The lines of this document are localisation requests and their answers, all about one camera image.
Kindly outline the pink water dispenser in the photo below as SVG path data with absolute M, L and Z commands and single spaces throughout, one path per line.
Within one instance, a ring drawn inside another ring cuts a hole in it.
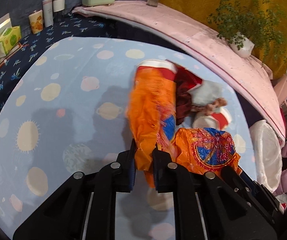
M 279 106 L 285 105 L 287 107 L 287 75 L 284 75 L 277 81 L 274 91 L 277 95 Z

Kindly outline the mustard yellow fabric backdrop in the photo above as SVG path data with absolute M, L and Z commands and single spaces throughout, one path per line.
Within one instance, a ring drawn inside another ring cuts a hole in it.
M 287 0 L 159 0 L 214 29 L 233 44 L 233 36 L 254 43 L 252 55 L 266 64 L 274 79 L 287 70 Z

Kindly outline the green yellow tissue pack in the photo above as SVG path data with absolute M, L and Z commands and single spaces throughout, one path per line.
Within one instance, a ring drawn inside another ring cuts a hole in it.
M 0 58 L 5 57 L 21 40 L 20 26 L 7 28 L 0 35 Z

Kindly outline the pink dotted bed cover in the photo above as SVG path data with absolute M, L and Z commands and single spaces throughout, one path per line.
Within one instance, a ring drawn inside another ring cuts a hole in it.
M 261 62 L 241 58 L 217 33 L 163 4 L 151 7 L 145 1 L 116 1 L 111 5 L 78 6 L 74 13 L 110 18 L 148 31 L 170 42 L 203 63 L 241 94 L 271 125 L 285 144 L 286 128 L 278 97 Z

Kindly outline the large red white paper pouch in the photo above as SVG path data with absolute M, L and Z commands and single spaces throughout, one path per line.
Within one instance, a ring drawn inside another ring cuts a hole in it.
M 211 115 L 197 113 L 192 123 L 193 128 L 214 128 L 220 131 L 225 130 L 232 122 L 232 116 L 225 107 L 220 107 L 218 112 Z

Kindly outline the dark red velvet scrunchie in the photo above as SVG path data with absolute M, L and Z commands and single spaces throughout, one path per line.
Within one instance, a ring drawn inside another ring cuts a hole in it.
M 196 83 L 184 80 L 176 80 L 176 125 L 179 126 L 190 114 L 192 109 L 192 96 L 190 89 L 194 89 Z

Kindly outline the light blue planet tablecloth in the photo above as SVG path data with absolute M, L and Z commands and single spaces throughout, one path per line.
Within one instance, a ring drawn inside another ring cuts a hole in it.
M 239 165 L 256 178 L 248 124 L 234 90 L 193 57 L 143 42 L 65 38 L 26 72 L 0 113 L 0 228 L 16 228 L 76 171 L 97 172 L 128 149 L 137 65 L 170 60 L 222 85 Z

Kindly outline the small red white paper pouch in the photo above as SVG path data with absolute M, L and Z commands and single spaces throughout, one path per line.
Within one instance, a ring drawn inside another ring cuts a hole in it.
M 168 80 L 173 81 L 177 73 L 177 67 L 174 63 L 167 60 L 144 60 L 137 65 L 137 71 L 144 69 L 156 69 L 158 72 Z

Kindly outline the potted green plant white pot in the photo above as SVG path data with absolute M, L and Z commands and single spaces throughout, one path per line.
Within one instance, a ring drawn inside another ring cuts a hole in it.
M 217 27 L 217 37 L 245 48 L 247 39 L 262 53 L 262 59 L 287 59 L 287 34 L 281 30 L 286 12 L 271 0 L 220 0 L 207 16 Z

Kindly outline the white bag lined trash bin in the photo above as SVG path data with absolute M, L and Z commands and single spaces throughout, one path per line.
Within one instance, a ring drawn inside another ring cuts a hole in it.
M 266 120 L 257 121 L 250 129 L 257 182 L 271 193 L 278 188 L 282 174 L 282 156 L 279 139 Z

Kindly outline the navy floral cloth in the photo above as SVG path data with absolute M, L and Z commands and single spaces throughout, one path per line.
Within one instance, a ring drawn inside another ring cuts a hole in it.
M 56 42 L 67 37 L 110 37 L 110 26 L 99 17 L 72 14 L 37 34 L 20 40 L 21 48 L 0 67 L 0 112 L 11 92 L 33 63 Z

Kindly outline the orange patterned cup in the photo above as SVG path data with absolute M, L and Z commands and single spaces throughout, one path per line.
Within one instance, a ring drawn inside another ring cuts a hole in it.
M 28 16 L 33 34 L 37 34 L 43 30 L 43 11 L 34 11 Z

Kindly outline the tall white bottle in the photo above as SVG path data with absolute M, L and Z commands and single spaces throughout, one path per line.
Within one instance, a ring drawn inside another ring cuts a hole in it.
M 43 18 L 45 28 L 53 25 L 52 0 L 43 0 Z

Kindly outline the grey blue cloth pouch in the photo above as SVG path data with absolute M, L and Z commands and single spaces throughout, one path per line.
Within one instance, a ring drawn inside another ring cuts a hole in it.
M 227 105 L 226 99 L 222 96 L 223 86 L 220 83 L 204 80 L 188 91 L 194 106 L 206 106 L 218 103 L 220 106 Z

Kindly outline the orange foil wrapper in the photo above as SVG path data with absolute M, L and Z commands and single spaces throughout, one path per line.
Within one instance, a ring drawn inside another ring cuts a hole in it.
M 210 127 L 176 129 L 174 78 L 167 68 L 141 65 L 136 70 L 127 111 L 137 146 L 136 168 L 154 188 L 152 152 L 157 148 L 196 174 L 211 171 L 219 176 L 226 166 L 241 174 L 240 155 L 230 133 Z

